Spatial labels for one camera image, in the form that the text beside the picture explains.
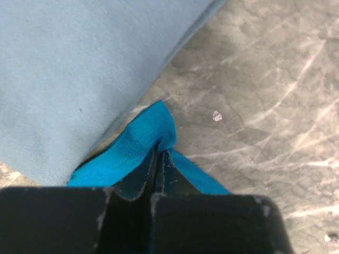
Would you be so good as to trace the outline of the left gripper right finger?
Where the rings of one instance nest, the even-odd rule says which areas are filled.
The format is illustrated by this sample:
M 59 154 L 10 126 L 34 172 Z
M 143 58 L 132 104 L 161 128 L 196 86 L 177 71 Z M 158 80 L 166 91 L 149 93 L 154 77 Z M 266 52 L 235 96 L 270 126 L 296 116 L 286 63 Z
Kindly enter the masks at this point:
M 152 253 L 292 253 L 281 213 L 261 195 L 204 193 L 160 157 L 151 197 Z

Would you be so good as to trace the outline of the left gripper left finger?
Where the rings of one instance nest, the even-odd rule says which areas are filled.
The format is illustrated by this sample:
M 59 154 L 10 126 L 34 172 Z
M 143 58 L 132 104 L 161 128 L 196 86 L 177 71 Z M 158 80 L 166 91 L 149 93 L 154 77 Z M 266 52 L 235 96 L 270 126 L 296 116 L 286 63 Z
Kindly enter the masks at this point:
M 108 187 L 1 189 L 1 253 L 146 253 L 157 152 Z

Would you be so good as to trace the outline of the bright blue t shirt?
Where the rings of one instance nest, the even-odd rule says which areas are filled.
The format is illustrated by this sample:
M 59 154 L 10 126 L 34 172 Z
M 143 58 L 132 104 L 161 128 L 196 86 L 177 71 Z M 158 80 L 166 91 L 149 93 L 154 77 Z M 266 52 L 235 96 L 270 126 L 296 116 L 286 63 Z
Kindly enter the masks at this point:
M 98 156 L 76 169 L 68 186 L 112 186 L 141 164 L 152 148 L 167 151 L 179 172 L 204 194 L 229 194 L 222 184 L 174 150 L 174 119 L 163 101 L 139 113 Z

